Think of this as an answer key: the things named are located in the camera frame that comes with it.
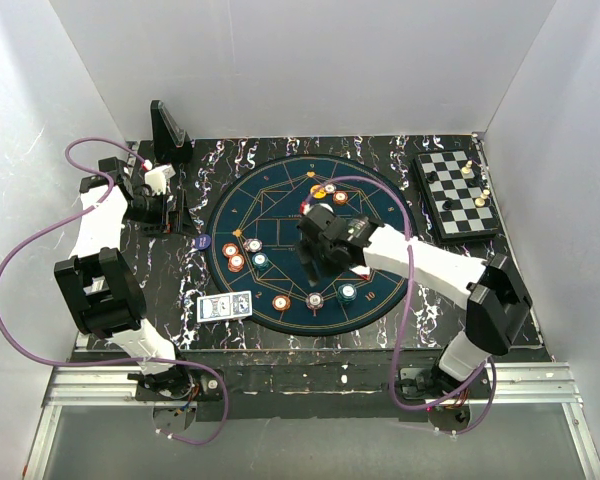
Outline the white-blue poker chip stack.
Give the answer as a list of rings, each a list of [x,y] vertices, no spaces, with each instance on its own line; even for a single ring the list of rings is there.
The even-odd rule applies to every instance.
[[[324,299],[320,293],[312,292],[306,297],[306,305],[309,309],[318,310],[323,304]]]

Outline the green poker chip stack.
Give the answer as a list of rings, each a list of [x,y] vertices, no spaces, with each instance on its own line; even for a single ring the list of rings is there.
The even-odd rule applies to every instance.
[[[352,284],[342,284],[337,289],[337,297],[342,303],[350,303],[357,297],[356,287]]]

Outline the orange poker chip stack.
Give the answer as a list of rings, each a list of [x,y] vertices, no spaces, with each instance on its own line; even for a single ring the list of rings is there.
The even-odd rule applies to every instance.
[[[285,295],[277,295],[272,300],[272,306],[277,311],[285,311],[291,305],[291,300]]]

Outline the purple small blind button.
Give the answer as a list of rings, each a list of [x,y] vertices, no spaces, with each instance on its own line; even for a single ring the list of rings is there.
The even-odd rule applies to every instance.
[[[201,234],[194,239],[193,246],[197,251],[204,251],[212,245],[212,238],[208,234]]]

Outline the orange big blind button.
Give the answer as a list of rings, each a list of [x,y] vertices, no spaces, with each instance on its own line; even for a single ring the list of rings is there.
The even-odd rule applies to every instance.
[[[327,196],[326,189],[321,185],[314,185],[310,189],[311,196],[315,199],[322,199]]]

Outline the blue playing card deck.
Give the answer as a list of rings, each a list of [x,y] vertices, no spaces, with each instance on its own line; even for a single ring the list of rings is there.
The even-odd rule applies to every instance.
[[[250,291],[227,292],[197,298],[198,323],[239,320],[251,316],[252,293]]]

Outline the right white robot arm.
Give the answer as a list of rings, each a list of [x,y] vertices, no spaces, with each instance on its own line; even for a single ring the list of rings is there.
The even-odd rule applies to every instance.
[[[364,267],[412,280],[465,311],[463,331],[432,369],[433,387],[444,397],[466,389],[488,357],[506,355],[531,311],[531,295],[506,255],[485,260],[454,254],[373,217],[339,217],[325,204],[302,206],[298,228],[298,257],[312,283]]]

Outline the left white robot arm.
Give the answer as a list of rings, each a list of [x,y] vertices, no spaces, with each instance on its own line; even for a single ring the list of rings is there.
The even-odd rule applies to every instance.
[[[146,318],[142,288],[120,252],[127,211],[147,210],[149,197],[135,195],[129,169],[116,157],[98,162],[99,172],[81,179],[82,207],[93,210],[80,222],[78,240],[67,260],[54,266],[54,277],[78,330],[109,340],[138,358],[140,372],[130,378],[173,400],[194,385],[188,369],[172,362],[175,345]]]

